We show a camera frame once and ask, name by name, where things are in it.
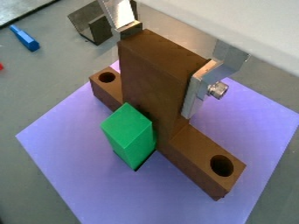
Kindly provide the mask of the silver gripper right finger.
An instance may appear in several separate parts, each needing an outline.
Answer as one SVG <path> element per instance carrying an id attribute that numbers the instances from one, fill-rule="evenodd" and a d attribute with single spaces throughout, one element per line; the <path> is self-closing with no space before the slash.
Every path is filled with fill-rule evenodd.
<path id="1" fill-rule="evenodd" d="M 206 96 L 220 100 L 228 92 L 229 86 L 221 80 L 234 74 L 248 60 L 249 54 L 222 41 L 217 41 L 212 59 L 193 73 L 189 80 L 181 116 L 190 119 L 198 110 Z"/>

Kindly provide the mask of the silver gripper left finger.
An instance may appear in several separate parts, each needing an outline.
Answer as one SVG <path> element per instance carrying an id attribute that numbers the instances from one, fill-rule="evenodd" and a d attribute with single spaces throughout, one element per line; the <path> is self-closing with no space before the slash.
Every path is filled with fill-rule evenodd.
<path id="1" fill-rule="evenodd" d="M 106 16 L 112 31 L 125 39 L 142 30 L 142 23 L 136 20 L 130 0 L 97 0 Z"/>

